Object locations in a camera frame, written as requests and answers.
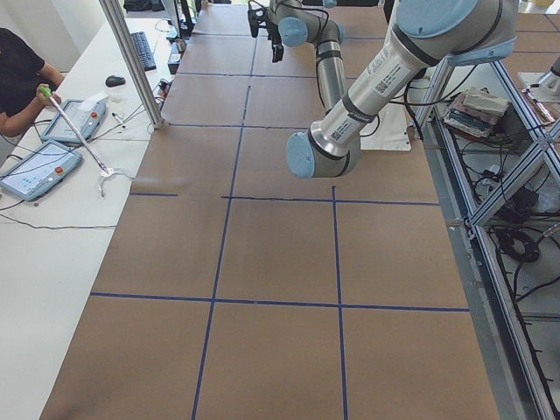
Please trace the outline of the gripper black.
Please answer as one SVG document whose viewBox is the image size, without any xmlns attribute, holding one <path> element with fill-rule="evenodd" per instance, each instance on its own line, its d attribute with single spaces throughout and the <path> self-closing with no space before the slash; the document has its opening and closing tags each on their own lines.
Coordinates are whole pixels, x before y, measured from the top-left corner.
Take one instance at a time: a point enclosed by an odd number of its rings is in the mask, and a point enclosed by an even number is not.
<svg viewBox="0 0 560 420">
<path fill-rule="evenodd" d="M 277 31 L 270 31 L 268 40 L 270 41 L 272 48 L 272 62 L 281 62 L 284 57 L 284 47 L 280 34 Z"/>
</svg>

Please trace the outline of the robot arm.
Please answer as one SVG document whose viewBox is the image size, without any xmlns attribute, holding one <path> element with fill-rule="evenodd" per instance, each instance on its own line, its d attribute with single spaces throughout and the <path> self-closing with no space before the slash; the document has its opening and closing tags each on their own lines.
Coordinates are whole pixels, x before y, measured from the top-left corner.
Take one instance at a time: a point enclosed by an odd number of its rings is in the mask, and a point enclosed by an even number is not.
<svg viewBox="0 0 560 420">
<path fill-rule="evenodd" d="M 347 91 L 340 49 L 343 31 L 326 10 L 306 9 L 300 1 L 271 1 L 265 20 L 274 63 L 283 59 L 286 46 L 314 47 L 319 99 L 329 112 Z"/>
<path fill-rule="evenodd" d="M 333 109 L 286 144 L 290 171 L 302 179 L 350 172 L 361 130 L 421 70 L 447 59 L 454 67 L 506 58 L 514 48 L 516 1 L 401 1 L 388 40 Z"/>
</svg>

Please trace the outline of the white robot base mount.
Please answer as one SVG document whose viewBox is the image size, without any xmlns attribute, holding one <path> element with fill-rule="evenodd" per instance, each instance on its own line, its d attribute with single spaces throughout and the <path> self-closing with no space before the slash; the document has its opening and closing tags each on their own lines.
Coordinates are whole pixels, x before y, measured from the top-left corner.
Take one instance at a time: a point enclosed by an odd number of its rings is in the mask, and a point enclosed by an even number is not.
<svg viewBox="0 0 560 420">
<path fill-rule="evenodd" d="M 407 128 L 404 106 L 389 104 L 360 131 L 360 148 L 363 151 L 410 151 Z"/>
</svg>

